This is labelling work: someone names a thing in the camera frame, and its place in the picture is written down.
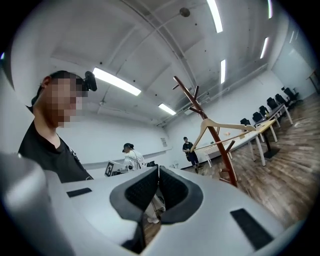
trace person in white shirt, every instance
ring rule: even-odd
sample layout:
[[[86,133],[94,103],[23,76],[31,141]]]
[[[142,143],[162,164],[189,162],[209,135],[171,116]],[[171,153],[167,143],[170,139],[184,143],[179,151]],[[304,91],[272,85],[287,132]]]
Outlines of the person in white shirt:
[[[124,144],[122,152],[125,153],[123,164],[125,166],[132,166],[133,171],[147,167],[147,163],[145,162],[143,155],[140,152],[134,150],[133,144]]]
[[[122,152],[125,153],[123,164],[128,167],[132,166],[132,171],[140,170],[147,167],[147,163],[143,155],[140,152],[134,150],[133,144],[124,144]],[[154,195],[151,203],[149,203],[148,207],[145,210],[146,215],[148,215],[147,221],[149,223],[157,224],[159,222],[155,210],[160,210],[163,212],[166,210],[164,204],[156,195]]]

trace computer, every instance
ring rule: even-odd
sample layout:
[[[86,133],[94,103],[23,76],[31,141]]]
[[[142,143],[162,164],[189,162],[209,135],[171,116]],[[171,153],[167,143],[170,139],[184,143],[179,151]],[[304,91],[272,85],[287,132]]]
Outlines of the computer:
[[[126,165],[109,160],[107,162],[104,175],[106,177],[111,177],[111,176],[127,173],[128,171],[129,170]]]

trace ceiling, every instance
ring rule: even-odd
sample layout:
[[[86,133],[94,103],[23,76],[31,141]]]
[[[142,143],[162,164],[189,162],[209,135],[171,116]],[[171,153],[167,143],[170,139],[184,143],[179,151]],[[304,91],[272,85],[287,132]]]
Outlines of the ceiling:
[[[70,0],[57,2],[39,19],[35,54],[45,74],[68,70],[80,76],[98,67],[141,90],[134,96],[97,79],[88,96],[89,111],[159,125],[169,118],[158,107],[178,112],[189,103],[177,88],[178,76],[199,101],[210,101],[230,86],[265,67],[277,30],[268,19],[267,0],[215,0],[223,32],[217,33],[206,0]],[[183,17],[181,8],[190,10]],[[260,59],[269,37],[265,57]],[[225,83],[220,61],[226,59]]]

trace ear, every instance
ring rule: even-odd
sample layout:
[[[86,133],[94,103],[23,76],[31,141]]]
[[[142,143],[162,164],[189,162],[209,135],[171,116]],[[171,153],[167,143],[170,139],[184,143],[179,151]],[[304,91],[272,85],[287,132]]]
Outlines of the ear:
[[[46,76],[46,77],[42,80],[41,88],[42,88],[42,89],[47,88],[47,86],[48,86],[49,84],[51,84],[51,81],[52,81],[51,76],[49,76],[49,75]]]

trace person in black shirt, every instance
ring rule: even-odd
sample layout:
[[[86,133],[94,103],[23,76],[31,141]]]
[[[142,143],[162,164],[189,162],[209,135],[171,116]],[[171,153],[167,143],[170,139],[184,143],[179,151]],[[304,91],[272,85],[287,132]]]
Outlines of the person in black shirt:
[[[44,170],[58,174],[62,183],[91,180],[75,152],[57,135],[57,127],[76,115],[86,87],[81,77],[61,70],[46,76],[29,107],[34,120],[18,153],[36,161]]]
[[[191,142],[188,142],[187,137],[183,137],[184,144],[182,146],[182,151],[185,152],[186,158],[192,163],[195,172],[198,173],[198,169],[201,168],[202,166],[199,164],[198,157],[195,153],[195,151],[190,152],[193,144]]]

